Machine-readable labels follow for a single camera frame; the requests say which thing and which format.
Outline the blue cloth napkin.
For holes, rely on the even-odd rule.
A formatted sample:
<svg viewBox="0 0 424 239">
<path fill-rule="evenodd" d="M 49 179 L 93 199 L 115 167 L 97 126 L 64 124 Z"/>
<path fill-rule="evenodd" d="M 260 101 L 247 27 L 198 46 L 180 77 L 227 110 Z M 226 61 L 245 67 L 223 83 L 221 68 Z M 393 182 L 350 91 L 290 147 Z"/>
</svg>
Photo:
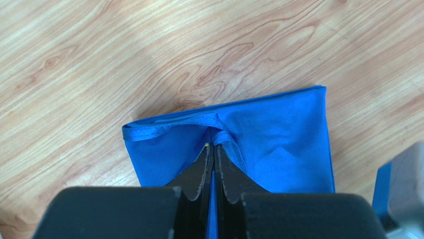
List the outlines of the blue cloth napkin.
<svg viewBox="0 0 424 239">
<path fill-rule="evenodd" d="M 181 174 L 205 144 L 211 150 L 209 237 L 216 226 L 213 150 L 274 194 L 334 193 L 324 86 L 140 119 L 122 127 L 140 185 L 161 187 Z"/>
</svg>

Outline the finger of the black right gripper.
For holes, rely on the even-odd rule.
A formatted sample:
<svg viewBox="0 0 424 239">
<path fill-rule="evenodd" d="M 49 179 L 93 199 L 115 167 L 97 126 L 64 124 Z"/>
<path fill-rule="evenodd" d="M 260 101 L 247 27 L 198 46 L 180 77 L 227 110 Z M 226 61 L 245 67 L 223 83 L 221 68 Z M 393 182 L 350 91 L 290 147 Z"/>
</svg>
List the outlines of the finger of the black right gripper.
<svg viewBox="0 0 424 239">
<path fill-rule="evenodd" d="M 424 237 L 424 143 L 416 142 L 382 165 L 372 207 L 389 239 Z"/>
</svg>

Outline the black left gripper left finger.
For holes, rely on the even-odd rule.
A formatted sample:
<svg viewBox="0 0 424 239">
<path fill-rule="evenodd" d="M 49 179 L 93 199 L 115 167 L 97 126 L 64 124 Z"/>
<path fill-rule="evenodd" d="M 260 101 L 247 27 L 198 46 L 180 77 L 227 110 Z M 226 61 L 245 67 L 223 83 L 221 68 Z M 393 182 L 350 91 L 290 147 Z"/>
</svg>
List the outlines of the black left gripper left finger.
<svg viewBox="0 0 424 239">
<path fill-rule="evenodd" d="M 163 187 L 70 187 L 49 204 L 36 239 L 207 239 L 212 147 Z"/>
</svg>

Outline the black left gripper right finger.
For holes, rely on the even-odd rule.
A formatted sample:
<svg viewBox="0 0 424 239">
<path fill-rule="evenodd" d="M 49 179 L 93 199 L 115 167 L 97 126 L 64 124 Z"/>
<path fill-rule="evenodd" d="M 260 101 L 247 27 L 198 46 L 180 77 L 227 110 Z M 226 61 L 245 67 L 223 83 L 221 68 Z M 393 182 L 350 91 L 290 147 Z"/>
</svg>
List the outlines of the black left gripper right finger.
<svg viewBox="0 0 424 239">
<path fill-rule="evenodd" d="M 218 145 L 213 150 L 219 239 L 384 239 L 375 211 L 354 194 L 274 194 Z"/>
</svg>

